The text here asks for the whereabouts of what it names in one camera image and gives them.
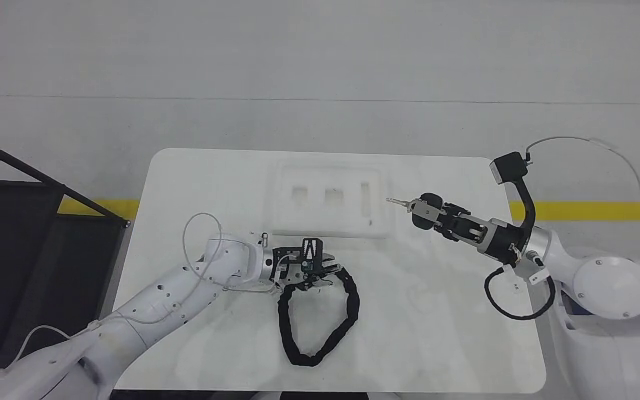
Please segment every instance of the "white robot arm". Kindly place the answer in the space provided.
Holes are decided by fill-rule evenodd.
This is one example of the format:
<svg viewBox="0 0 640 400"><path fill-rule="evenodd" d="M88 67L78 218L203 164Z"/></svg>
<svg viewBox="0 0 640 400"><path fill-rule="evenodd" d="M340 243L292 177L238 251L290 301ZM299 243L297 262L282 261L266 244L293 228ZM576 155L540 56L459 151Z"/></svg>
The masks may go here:
<svg viewBox="0 0 640 400"><path fill-rule="evenodd" d="M209 240L194 267L171 269L69 340L0 370L0 398L108 399L131 363L216 300L223 286L269 282L273 257L262 245L223 235Z"/></svg>
<svg viewBox="0 0 640 400"><path fill-rule="evenodd" d="M527 165L520 154L500 157L491 167L498 184L513 183L523 200L525 219L519 227L476 218L432 193L412 201L387 200L406 207L416 227L433 228L500 261L503 267L487 277L484 288L501 314L531 320L552 311L558 362L580 399L640 399L640 265L597 250L569 255L555 232L534 226L535 206L522 180ZM546 281L549 300L531 315L510 314L490 291L491 280L503 273L516 290L523 285L517 276L530 285Z"/></svg>

